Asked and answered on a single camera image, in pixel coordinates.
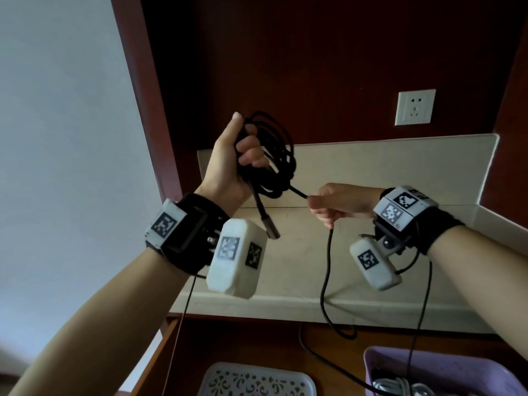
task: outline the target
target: outlet plate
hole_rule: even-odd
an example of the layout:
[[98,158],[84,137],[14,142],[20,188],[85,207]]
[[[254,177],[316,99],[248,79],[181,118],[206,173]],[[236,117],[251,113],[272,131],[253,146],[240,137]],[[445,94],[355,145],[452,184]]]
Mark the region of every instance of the outlet plate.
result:
[[436,89],[399,92],[394,125],[431,122]]

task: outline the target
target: forearm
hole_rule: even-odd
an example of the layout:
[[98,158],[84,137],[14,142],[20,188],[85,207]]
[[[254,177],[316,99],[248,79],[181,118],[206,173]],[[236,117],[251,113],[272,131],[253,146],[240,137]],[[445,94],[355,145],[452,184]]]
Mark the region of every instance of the forearm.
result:
[[470,306],[528,359],[528,259],[465,226],[446,231],[428,255]]
[[11,395],[111,395],[137,364],[188,274],[146,249],[49,342]]

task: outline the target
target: wooden panel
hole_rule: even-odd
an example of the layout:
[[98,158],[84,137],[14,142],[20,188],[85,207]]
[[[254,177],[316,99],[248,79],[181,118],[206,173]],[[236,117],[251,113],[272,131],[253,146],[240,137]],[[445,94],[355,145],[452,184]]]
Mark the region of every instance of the wooden panel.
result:
[[171,143],[141,1],[111,1],[160,195],[180,200],[200,183],[196,147],[185,138]]
[[500,140],[481,199],[483,206],[524,227],[528,227],[527,106],[528,20],[495,124]]
[[[195,395],[204,373],[213,363],[227,361],[305,372],[314,380],[317,394],[361,395],[364,390],[308,355],[299,345],[299,323],[270,320],[215,321],[185,319],[176,346],[167,394]],[[362,328],[350,342],[327,325],[308,324],[306,344],[354,375],[365,378],[363,352],[371,345],[408,348],[409,331],[384,332]],[[417,349],[493,359],[512,370],[525,384],[528,363],[495,336],[427,334]]]
[[132,389],[131,396],[157,396],[162,394],[177,332],[178,320],[175,319],[169,324],[167,331],[163,334],[162,341],[139,377],[136,386]]
[[[235,110],[295,143],[490,133],[526,1],[142,0],[169,127],[199,148]],[[432,123],[395,128],[398,92],[429,88]]]

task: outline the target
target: hand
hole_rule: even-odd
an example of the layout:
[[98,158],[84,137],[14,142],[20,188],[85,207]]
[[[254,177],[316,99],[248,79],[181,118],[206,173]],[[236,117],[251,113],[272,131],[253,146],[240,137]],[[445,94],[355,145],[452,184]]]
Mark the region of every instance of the hand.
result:
[[373,209],[384,189],[343,183],[327,183],[308,196],[310,211],[329,229],[339,218],[373,218]]
[[264,155],[264,150],[257,139],[257,128],[246,125],[249,136],[242,139],[235,146],[244,119],[235,112],[231,122],[216,140],[205,178],[195,193],[213,201],[225,211],[228,216],[233,216],[236,210],[251,196],[251,189],[237,174],[237,154],[234,148],[242,155],[238,162],[241,165],[251,164],[254,167],[268,167],[269,161]]

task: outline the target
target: purple plastic bin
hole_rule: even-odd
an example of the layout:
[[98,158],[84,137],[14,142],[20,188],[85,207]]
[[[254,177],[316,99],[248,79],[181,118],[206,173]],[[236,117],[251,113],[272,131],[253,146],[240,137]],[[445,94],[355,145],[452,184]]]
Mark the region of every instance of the purple plastic bin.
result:
[[[363,356],[366,382],[372,383],[373,369],[405,375],[408,349],[373,346]],[[472,392],[480,396],[528,396],[519,380],[504,366],[489,359],[414,351],[411,361],[412,377],[433,390]]]

